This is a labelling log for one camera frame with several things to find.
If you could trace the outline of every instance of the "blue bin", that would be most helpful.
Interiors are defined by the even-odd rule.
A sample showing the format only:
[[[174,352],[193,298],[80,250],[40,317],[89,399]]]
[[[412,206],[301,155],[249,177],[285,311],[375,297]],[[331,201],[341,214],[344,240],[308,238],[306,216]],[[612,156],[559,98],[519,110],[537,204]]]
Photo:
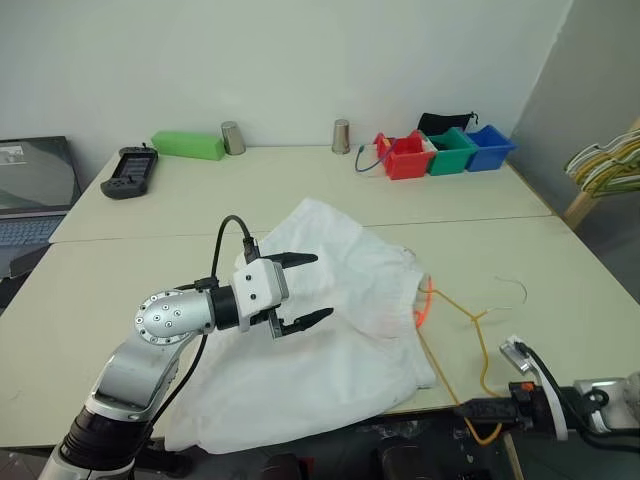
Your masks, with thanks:
[[[516,145],[502,135],[492,125],[487,125],[475,133],[466,134],[478,146],[478,151],[472,155],[467,163],[469,172],[482,170],[496,170]]]

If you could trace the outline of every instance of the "green box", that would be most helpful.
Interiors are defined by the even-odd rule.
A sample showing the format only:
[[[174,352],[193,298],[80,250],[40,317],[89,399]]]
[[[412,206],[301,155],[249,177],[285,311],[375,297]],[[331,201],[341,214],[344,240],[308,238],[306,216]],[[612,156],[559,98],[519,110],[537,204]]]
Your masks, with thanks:
[[[225,154],[222,139],[207,133],[160,131],[151,142],[160,155],[220,160]]]
[[[442,135],[428,137],[438,149],[429,166],[430,175],[449,175],[464,171],[469,158],[478,147],[458,127],[451,127]]]

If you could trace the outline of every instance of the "white table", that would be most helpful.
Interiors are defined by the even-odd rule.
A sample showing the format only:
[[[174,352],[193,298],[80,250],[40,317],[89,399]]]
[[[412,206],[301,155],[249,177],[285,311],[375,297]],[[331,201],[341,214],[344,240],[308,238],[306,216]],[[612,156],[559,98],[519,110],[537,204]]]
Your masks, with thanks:
[[[508,381],[522,378],[497,350],[513,333],[537,350],[564,385],[637,370],[640,308],[560,219],[372,230],[412,249],[436,287],[472,311],[514,307],[481,321],[491,352],[491,387],[505,390]],[[231,272],[239,238],[226,235],[222,276]],[[132,328],[141,299],[206,275],[214,240],[205,235],[54,245],[0,317],[0,446],[58,442],[109,354]],[[520,303],[518,285],[495,276],[522,282],[527,302]],[[458,396],[484,396],[478,382],[481,351],[468,319],[436,298],[422,330]],[[183,356],[181,372],[189,355]],[[437,386],[392,412],[450,404]],[[165,428],[166,418],[156,434]]]
[[[361,165],[374,162],[372,148]],[[505,165],[497,171],[391,181],[378,166],[354,171],[355,152],[329,147],[249,148],[216,162],[160,157],[142,197],[114,201],[100,191],[114,155],[52,237],[52,242],[214,235],[226,215],[253,232],[273,229],[305,197],[331,203],[365,226],[551,215]],[[230,225],[230,231],[238,231]]]

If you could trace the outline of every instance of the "silver cup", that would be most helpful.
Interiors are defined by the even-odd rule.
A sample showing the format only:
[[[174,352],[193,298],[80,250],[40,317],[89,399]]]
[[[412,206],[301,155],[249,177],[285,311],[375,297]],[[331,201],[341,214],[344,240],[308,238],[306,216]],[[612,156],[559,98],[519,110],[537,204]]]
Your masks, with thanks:
[[[221,126],[224,149],[229,155],[240,155],[247,150],[242,132],[236,122],[224,122]]]
[[[333,124],[333,145],[331,151],[339,155],[349,153],[349,121],[341,118]]]

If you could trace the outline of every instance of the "laptop screen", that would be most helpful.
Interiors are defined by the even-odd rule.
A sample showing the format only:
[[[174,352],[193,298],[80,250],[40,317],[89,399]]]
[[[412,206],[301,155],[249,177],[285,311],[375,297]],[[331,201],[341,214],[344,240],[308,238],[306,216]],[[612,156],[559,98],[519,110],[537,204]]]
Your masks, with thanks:
[[[79,196],[65,137],[0,141],[0,216],[65,212]]]

